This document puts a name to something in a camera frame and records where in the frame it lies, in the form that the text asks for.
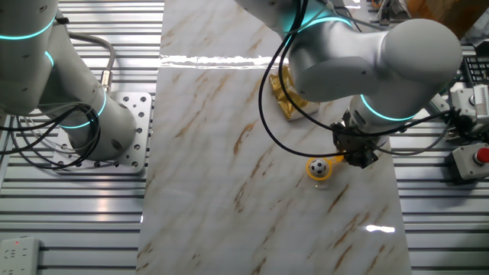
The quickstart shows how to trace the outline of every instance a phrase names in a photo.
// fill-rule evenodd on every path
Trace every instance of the marble surface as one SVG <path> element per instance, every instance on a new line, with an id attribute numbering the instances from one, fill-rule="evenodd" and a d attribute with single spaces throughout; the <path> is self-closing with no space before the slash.
<path id="1" fill-rule="evenodd" d="M 232 0 L 167 0 L 137 274 L 411 274 L 393 161 L 345 163 L 315 187 L 257 111 L 279 37 Z M 332 123 L 349 99 L 323 103 Z M 331 133 L 265 115 L 297 150 L 334 152 Z"/>

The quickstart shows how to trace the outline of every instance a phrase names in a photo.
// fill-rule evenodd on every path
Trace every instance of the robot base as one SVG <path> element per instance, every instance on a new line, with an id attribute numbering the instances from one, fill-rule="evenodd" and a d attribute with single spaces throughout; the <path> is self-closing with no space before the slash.
<path id="1" fill-rule="evenodd" d="M 61 175 L 74 174 L 113 174 L 135 175 L 143 171 L 148 145 L 148 132 L 151 118 L 153 99 L 146 92 L 113 92 L 112 98 L 125 105 L 136 120 L 136 132 L 131 146 L 120 157 L 112 161 L 84 160 L 79 167 L 70 167 L 65 170 L 56 170 Z M 68 134 L 60 131 L 57 139 L 66 149 L 71 149 Z M 62 154 L 54 152 L 53 161 L 71 163 L 78 157 L 77 154 Z"/>

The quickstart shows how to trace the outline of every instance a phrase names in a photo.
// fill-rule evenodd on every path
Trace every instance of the metal table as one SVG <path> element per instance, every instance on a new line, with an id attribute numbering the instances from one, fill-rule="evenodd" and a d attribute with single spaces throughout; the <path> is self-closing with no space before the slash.
<path id="1" fill-rule="evenodd" d="M 71 31 L 115 45 L 114 91 L 155 94 L 162 1 L 62 0 L 60 8 L 72 22 Z M 108 53 L 74 44 L 98 76 Z M 397 150 L 415 150 L 441 131 L 440 123 L 425 123 L 390 140 Z M 489 181 L 450 186 L 443 178 L 442 158 L 452 148 L 440 144 L 417 157 L 394 158 L 415 275 L 489 273 Z M 53 154 L 48 149 L 43 153 Z M 25 235 L 41 239 L 39 274 L 134 274 L 144 174 L 59 176 L 13 155 L 2 162 L 0 179 L 0 240 Z"/>

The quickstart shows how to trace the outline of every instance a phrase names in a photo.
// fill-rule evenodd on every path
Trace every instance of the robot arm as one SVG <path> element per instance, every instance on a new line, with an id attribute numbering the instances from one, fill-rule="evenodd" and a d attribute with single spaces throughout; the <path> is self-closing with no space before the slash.
<path id="1" fill-rule="evenodd" d="M 0 113 L 28 115 L 39 108 L 54 119 L 84 103 L 97 113 L 102 129 L 88 159 L 113 160 L 134 140 L 134 116 L 79 57 L 66 26 L 57 22 L 62 17 L 58 0 L 0 0 Z M 79 155 L 92 141 L 90 122 L 76 111 L 60 124 L 72 147 L 82 148 Z"/>
<path id="2" fill-rule="evenodd" d="M 284 38 L 296 14 L 296 0 L 235 0 Z M 461 63 L 458 38 L 445 26 L 417 19 L 391 31 L 359 33 L 325 3 L 309 1 L 302 30 L 289 51 L 296 90 L 311 102 L 353 95 L 344 121 L 346 131 L 377 133 L 406 124 L 456 74 Z M 335 134 L 339 150 L 364 147 L 365 138 Z M 382 138 L 369 142 L 378 144 Z M 366 167 L 372 161 L 348 160 Z"/>

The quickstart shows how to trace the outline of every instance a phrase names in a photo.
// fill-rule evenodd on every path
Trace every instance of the wire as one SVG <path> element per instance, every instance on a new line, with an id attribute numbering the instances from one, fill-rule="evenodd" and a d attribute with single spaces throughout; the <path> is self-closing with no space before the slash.
<path id="1" fill-rule="evenodd" d="M 26 123 L 27 126 L 30 126 L 31 123 L 32 124 L 35 124 L 34 121 L 32 121 L 31 118 L 24 118 L 24 121 Z M 42 133 L 40 132 L 40 130 L 37 130 L 37 134 L 34 133 L 34 130 L 31 130 L 31 133 L 36 137 L 40 137 L 42 135 Z M 57 142 L 55 141 L 50 141 L 48 139 L 46 139 L 45 141 L 41 141 L 42 144 L 46 145 L 47 147 L 49 147 L 50 149 L 52 150 L 55 150 L 56 152 L 58 153 L 62 153 L 62 154 L 75 154 L 76 151 L 78 150 L 83 150 L 85 148 L 87 148 L 94 140 L 95 140 L 96 137 L 94 137 L 88 144 L 82 146 L 82 147 L 78 147 L 78 148 L 73 148 L 73 149 L 67 149 L 69 151 L 66 151 L 66 150 L 59 150 L 56 148 L 56 146 L 60 147 L 60 148 L 63 148 L 64 146 L 62 144 L 58 144 Z"/>
<path id="2" fill-rule="evenodd" d="M 77 34 L 77 33 L 71 32 L 71 31 L 69 31 L 68 34 L 70 35 L 70 38 L 72 38 L 72 39 L 99 44 L 100 46 L 107 49 L 110 52 L 110 57 L 108 59 L 106 70 L 112 71 L 112 68 L 114 67 L 114 62 L 115 62 L 115 50 L 114 50 L 114 46 L 112 46 L 112 44 L 110 44 L 106 40 L 103 40 L 102 38 L 93 37 L 93 36 L 87 35 L 87 34 Z"/>
<path id="3" fill-rule="evenodd" d="M 348 16 L 344 16 L 344 15 L 340 15 L 340 14 L 336 14 L 336 15 L 339 16 L 339 17 L 341 17 L 341 18 L 344 18 L 344 19 L 353 21 L 355 23 L 362 24 L 364 26 L 373 28 L 373 29 L 378 30 L 378 31 L 389 31 L 390 30 L 390 28 L 388 28 L 388 27 L 380 27 L 380 26 L 377 26 L 377 25 L 374 25 L 374 24 L 370 24 L 370 23 L 364 22 L 362 20 L 358 20 L 358 19 L 353 18 L 353 17 L 350 18 Z"/>
<path id="4" fill-rule="evenodd" d="M 313 16 L 313 18 L 311 18 L 311 20 L 307 21 L 307 23 L 305 24 L 302 24 L 301 27 L 298 27 L 296 28 L 295 30 L 291 30 L 291 31 L 288 31 L 286 33 L 283 33 L 284 35 L 287 35 L 287 34 L 295 34 L 295 33 L 298 33 L 304 29 L 306 29 L 307 27 L 309 27 L 309 25 L 315 21 L 323 12 L 327 11 L 329 8 L 328 8 L 328 5 L 324 5 L 324 8 L 321 9 L 321 11 L 319 11 L 316 15 Z"/>
<path id="5" fill-rule="evenodd" d="M 300 8 L 300 1 L 297 1 L 296 2 L 296 3 L 298 3 L 298 6 L 299 6 L 298 9 L 297 9 L 297 11 L 300 10 L 300 14 L 299 15 L 296 15 L 296 19 L 294 20 L 294 24 L 292 26 L 292 29 L 296 28 L 297 22 L 302 22 L 302 19 L 301 18 L 303 18 L 303 14 L 305 13 L 307 2 L 308 2 L 307 0 L 304 0 L 302 9 Z M 275 144 L 277 144 L 279 147 L 281 147 L 282 149 L 286 150 L 289 153 L 292 153 L 292 154 L 295 154 L 295 155 L 298 155 L 298 156 L 301 156 L 301 157 L 337 157 L 337 156 L 343 156 L 343 155 L 346 155 L 346 154 L 350 154 L 350 153 L 347 153 L 347 152 L 333 153 L 333 154 L 307 154 L 307 153 L 298 152 L 298 151 L 293 150 L 293 149 L 290 149 L 287 146 L 285 146 L 284 144 L 282 144 L 274 136 L 274 134 L 271 132 L 270 128 L 268 127 L 267 121 L 265 120 L 265 116 L 264 116 L 264 110 L 263 110 L 263 91 L 264 91 L 264 86 L 265 86 L 265 83 L 267 82 L 268 74 L 270 73 L 270 71 L 272 69 L 272 66 L 275 64 L 275 60 L 280 55 L 280 52 L 285 47 L 287 41 L 289 39 L 293 40 L 294 37 L 295 37 L 295 35 L 296 35 L 296 33 L 288 34 L 283 39 L 282 44 L 279 46 L 277 52 L 272 57 L 272 60 L 268 64 L 268 67 L 265 70 L 264 76 L 261 79 L 260 89 L 258 91 L 258 111 L 260 112 L 261 123 L 263 124 L 263 126 L 265 128 L 265 131 L 268 133 L 268 135 L 270 136 L 270 138 L 275 142 Z"/>
<path id="6" fill-rule="evenodd" d="M 34 146 L 36 146 L 37 144 L 39 144 L 44 138 L 46 138 L 48 136 L 48 134 L 56 127 L 58 126 L 65 118 L 67 118 L 69 115 L 71 115 L 71 113 L 73 113 L 74 111 L 78 110 L 80 107 L 79 106 L 76 106 L 72 109 L 70 109 L 69 111 L 65 112 L 64 114 L 62 114 L 61 116 L 59 116 L 58 118 L 56 118 L 56 121 L 47 129 L 47 131 L 42 134 L 34 143 L 32 144 L 29 144 L 28 146 L 26 147 L 22 147 L 22 148 L 15 148 L 14 150 L 4 150 L 4 151 L 0 151 L 0 155 L 6 155 L 6 154 L 16 154 L 16 153 L 19 153 L 19 152 L 22 152 L 22 151 L 25 151 L 25 150 L 30 150 L 32 149 Z M 14 129 L 14 130 L 6 130 L 6 131 L 22 131 L 22 130 L 19 130 L 20 128 L 8 128 L 8 129 Z"/>
<path id="7" fill-rule="evenodd" d="M 380 3 L 378 4 L 375 4 L 375 0 L 372 0 L 372 5 L 374 6 L 374 8 L 380 8 L 382 7 L 382 4 L 384 3 L 384 1 L 381 1 Z"/>
<path id="8" fill-rule="evenodd" d="M 351 15 L 351 12 L 350 12 L 350 9 L 349 9 L 349 8 L 346 8 L 346 7 L 335 7 L 335 9 L 337 9 L 337 8 L 340 8 L 340 9 L 345 9 L 345 10 L 346 10 L 346 13 L 348 14 L 348 16 L 349 16 L 350 18 L 353 18 L 353 15 Z M 359 32 L 363 32 L 363 31 L 360 29 L 360 27 L 358 26 L 357 22 L 353 21 L 353 24 L 355 24 L 355 27 L 357 27 L 357 29 L 358 29 L 358 31 L 359 31 Z"/>
<path id="9" fill-rule="evenodd" d="M 395 155 L 395 156 L 405 156 L 405 157 L 408 157 L 408 156 L 416 156 L 418 154 L 425 153 L 428 150 L 433 149 L 438 143 L 440 143 L 440 141 L 443 140 L 443 138 L 445 137 L 446 133 L 450 129 L 451 122 L 452 122 L 452 120 L 450 120 L 447 123 L 447 125 L 446 125 L 445 129 L 443 130 L 442 134 L 440 134 L 440 136 L 435 140 L 435 142 L 433 142 L 431 145 L 429 145 L 428 147 L 426 147 L 426 148 L 424 148 L 422 150 L 418 150 L 418 151 L 414 151 L 414 152 L 409 152 L 409 153 L 401 153 L 401 152 L 396 152 L 396 151 L 392 151 L 392 150 L 385 150 L 385 149 L 382 149 L 381 147 L 374 147 L 374 148 L 376 150 L 379 150 L 382 153 L 391 154 L 391 155 Z"/>
<path id="10" fill-rule="evenodd" d="M 288 44 L 285 46 L 285 49 L 283 50 L 283 53 L 282 53 L 282 56 L 280 58 L 280 63 L 279 63 L 279 68 L 278 68 L 278 74 L 279 74 L 279 80 L 280 80 L 280 85 L 282 87 L 282 90 L 283 90 L 283 93 L 284 95 L 286 96 L 287 100 L 290 102 L 290 104 L 301 114 L 303 115 L 305 118 L 307 118 L 308 120 L 310 120 L 312 123 L 318 125 L 319 127 L 321 128 L 324 128 L 324 129 L 327 129 L 327 130 L 330 130 L 332 132 L 335 132 L 335 133 L 338 133 L 338 134 L 343 134 L 343 135 L 348 135 L 348 136 L 352 136 L 352 137 L 360 137 L 360 138 L 375 138 L 375 137 L 379 137 L 379 136 L 382 136 L 382 135 L 386 135 L 386 134 L 393 134 L 393 133 L 396 133 L 398 131 L 404 131 L 406 130 L 407 128 L 410 128 L 412 126 L 415 126 L 415 125 L 418 125 L 420 123 L 423 123 L 423 122 L 426 122 L 426 121 L 430 121 L 430 120 L 433 120 L 435 118 L 439 118 L 443 115 L 449 115 L 449 114 L 453 114 L 453 111 L 450 110 L 450 111 L 447 111 L 447 112 L 441 112 L 439 114 L 436 114 L 436 115 L 432 115 L 432 116 L 429 116 L 429 117 L 426 117 L 426 118 L 423 118 L 423 119 L 420 119 L 418 121 L 415 121 L 413 123 L 410 123 L 410 124 L 407 124 L 407 125 L 404 125 L 404 126 L 400 126 L 398 128 L 395 128 L 395 129 L 391 129 L 389 131 L 382 131 L 382 132 L 378 132 L 378 133 L 371 133 L 371 134 L 364 134 L 364 133 L 351 133 L 351 132 L 346 132 L 346 131 L 340 131 L 339 129 L 334 129 L 332 128 L 331 126 L 328 126 L 328 125 L 325 125 L 317 120 L 315 120 L 313 117 L 311 117 L 309 114 L 307 114 L 305 111 L 303 111 L 295 102 L 294 100 L 290 97 L 290 94 L 288 93 L 287 91 L 287 88 L 285 86 L 285 82 L 283 81 L 283 71 L 282 71 L 282 68 L 283 68 L 283 62 L 285 60 L 285 56 L 287 55 L 287 52 L 289 51 L 294 39 L 295 39 L 295 36 L 296 34 L 292 35 L 292 37 L 290 37 L 289 40 L 287 39 L 284 39 L 284 41 L 288 41 Z"/>
<path id="11" fill-rule="evenodd" d="M 88 107 L 86 106 L 82 106 L 81 108 L 84 108 L 86 110 L 89 110 Z M 72 166 L 75 166 L 79 163 L 82 163 L 84 160 L 86 160 L 87 157 L 90 156 L 90 154 L 95 150 L 96 146 L 98 145 L 99 143 L 99 140 L 100 140 L 100 134 L 101 134 L 101 131 L 100 131 L 100 127 L 99 127 L 99 117 L 97 115 L 97 113 L 95 111 L 91 111 L 91 112 L 88 112 L 87 113 L 87 119 L 89 119 L 90 122 L 90 127 L 91 127 L 91 133 L 93 133 L 93 136 L 95 137 L 95 139 L 92 139 L 87 145 L 87 147 L 89 147 L 88 150 L 86 150 L 83 154 L 81 154 L 76 160 L 74 160 L 72 163 L 68 163 L 68 164 L 63 164 L 63 163 L 55 163 L 53 162 L 52 160 L 49 160 L 47 157 L 43 156 L 42 154 L 40 154 L 38 151 L 36 151 L 33 147 L 31 148 L 31 150 L 36 154 L 38 155 L 41 159 L 47 161 L 48 163 L 46 164 L 39 164 L 39 163 L 35 163 L 34 161 L 30 160 L 27 156 L 25 156 L 22 151 L 19 152 L 19 154 L 28 162 L 30 163 L 31 165 L 37 167 L 37 168 L 40 168 L 40 169 L 48 169 L 48 170 L 59 170 L 59 169 L 65 169 L 67 167 L 72 167 Z M 24 141 L 26 142 L 26 144 L 28 144 L 28 146 L 30 146 L 31 144 L 29 143 L 29 140 L 27 139 L 27 137 L 25 136 L 24 132 L 21 131 L 21 135 L 22 137 L 24 138 Z M 11 133 L 11 139 L 12 141 L 14 142 L 14 146 L 16 147 L 16 149 L 19 149 L 18 148 L 18 144 L 17 144 L 17 141 L 15 140 L 15 136 L 13 135 L 13 133 Z"/>

